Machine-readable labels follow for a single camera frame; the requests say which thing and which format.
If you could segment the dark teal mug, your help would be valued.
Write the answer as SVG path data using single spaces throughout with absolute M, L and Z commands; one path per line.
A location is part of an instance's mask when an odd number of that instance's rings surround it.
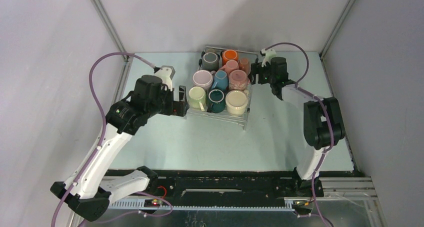
M 213 89 L 208 94 L 207 99 L 207 112 L 208 113 L 221 113 L 226 108 L 225 94 L 220 89 Z

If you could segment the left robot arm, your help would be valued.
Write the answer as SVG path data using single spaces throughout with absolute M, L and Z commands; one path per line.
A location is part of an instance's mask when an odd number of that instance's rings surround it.
M 83 163 L 66 181 L 54 182 L 50 191 L 88 222 L 98 220 L 111 204 L 127 196 L 156 193 L 158 174 L 146 166 L 112 181 L 103 177 L 118 153 L 150 118 L 157 114 L 187 114 L 186 87 L 178 87 L 179 100 L 174 100 L 174 92 L 161 77 L 147 74 L 138 78 L 134 89 L 104 114 L 101 132 Z

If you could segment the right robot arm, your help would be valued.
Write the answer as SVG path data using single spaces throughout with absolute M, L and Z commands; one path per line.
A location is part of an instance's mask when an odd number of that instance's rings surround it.
M 274 96 L 302 112 L 307 153 L 293 169 L 287 190 L 297 197 L 313 197 L 327 154 L 346 136 L 337 98 L 320 97 L 289 79 L 284 57 L 255 61 L 250 65 L 248 77 L 252 84 L 268 84 Z

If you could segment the light green mug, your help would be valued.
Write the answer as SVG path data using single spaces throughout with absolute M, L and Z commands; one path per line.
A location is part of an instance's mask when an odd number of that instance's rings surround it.
M 199 86 L 192 87 L 188 92 L 188 104 L 191 109 L 205 112 L 206 107 L 206 91 Z

